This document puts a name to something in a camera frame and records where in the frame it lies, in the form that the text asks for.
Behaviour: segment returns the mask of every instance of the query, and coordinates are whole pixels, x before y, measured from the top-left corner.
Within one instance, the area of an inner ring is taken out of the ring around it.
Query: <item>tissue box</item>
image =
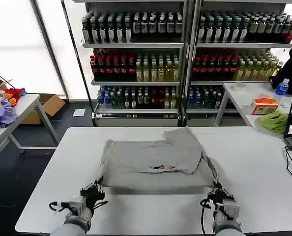
[[[266,115],[278,108],[278,103],[272,98],[254,98],[251,103],[252,114]]]

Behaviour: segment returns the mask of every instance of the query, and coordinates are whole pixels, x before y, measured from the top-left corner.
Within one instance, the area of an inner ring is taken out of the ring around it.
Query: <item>purple cloth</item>
[[[3,97],[0,101],[0,124],[9,125],[18,118],[18,115],[13,112],[9,101]]]

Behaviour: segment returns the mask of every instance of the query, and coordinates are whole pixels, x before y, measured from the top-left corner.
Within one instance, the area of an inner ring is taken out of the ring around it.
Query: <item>white table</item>
[[[63,224],[67,210],[54,215],[52,201],[69,201],[92,181],[105,142],[163,139],[156,128],[69,128],[53,154],[28,203],[16,231],[49,234]],[[240,205],[242,230],[292,230],[292,178],[286,171],[282,140],[252,127],[191,127],[207,154],[222,167],[222,183]],[[91,221],[88,235],[194,235],[201,234],[200,201],[209,189],[196,195],[112,195]],[[212,211],[204,225],[212,233]]]
[[[51,138],[56,145],[59,144],[59,138],[53,129],[47,115],[45,114],[42,105],[39,102],[39,94],[26,94],[21,97],[15,107],[14,112],[19,116],[12,124],[5,129],[0,129],[0,152],[12,141],[16,147],[23,152],[26,149],[56,149],[56,147],[22,147],[12,135],[15,128],[30,114],[33,109],[38,112],[43,124],[48,129]]]
[[[226,104],[228,99],[232,101],[240,115],[242,116],[243,120],[248,126],[254,127],[263,132],[269,132],[267,129],[262,127],[258,122],[257,119],[261,117],[261,115],[252,115],[251,109],[249,105],[251,104],[252,100],[258,97],[261,93],[266,94],[272,98],[274,98],[275,89],[273,89],[269,82],[267,83],[244,83],[246,88],[243,92],[237,92],[232,89],[235,83],[224,83],[225,93],[223,96],[223,100],[220,104],[219,111],[214,123],[214,126],[219,126],[219,123],[223,117]],[[279,106],[278,109],[281,112],[289,113],[290,106],[292,102],[292,96],[284,96],[281,103],[284,107]]]

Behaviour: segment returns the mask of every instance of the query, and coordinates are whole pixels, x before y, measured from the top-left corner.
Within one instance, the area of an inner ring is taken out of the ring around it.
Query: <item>robotic hand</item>
[[[204,209],[214,209],[213,232],[216,236],[245,236],[242,233],[241,225],[236,221],[239,215],[240,206],[234,200],[234,196],[222,188],[221,183],[214,183],[214,188],[207,195],[207,199],[201,201],[202,217],[201,226],[204,230]]]
[[[49,204],[50,209],[54,211],[70,210],[64,225],[55,229],[51,236],[84,236],[89,231],[94,210],[107,203],[107,201],[96,203],[105,198],[105,193],[100,186],[102,179],[103,177],[81,189],[81,195],[74,196],[69,202]]]

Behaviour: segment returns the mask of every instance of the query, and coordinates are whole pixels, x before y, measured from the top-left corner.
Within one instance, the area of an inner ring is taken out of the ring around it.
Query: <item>shelf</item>
[[[223,85],[224,83],[267,83],[268,81],[192,81],[191,85]]]
[[[108,109],[97,108],[95,113],[99,114],[168,114],[177,115],[177,109]]]
[[[186,109],[186,112],[189,114],[196,114],[196,113],[218,113],[219,109],[208,109],[208,108],[192,108]],[[238,113],[236,109],[225,109],[225,113]]]
[[[96,82],[92,81],[92,85],[103,85],[103,86],[178,86],[180,82],[177,81],[158,81],[158,82]]]
[[[258,2],[258,3],[283,3],[283,4],[287,4],[287,3],[292,3],[292,0],[205,0],[205,2]]]
[[[183,43],[83,43],[84,48],[182,48]]]
[[[292,48],[288,43],[197,43],[197,48]]]
[[[74,2],[183,2],[183,0],[73,0]]]

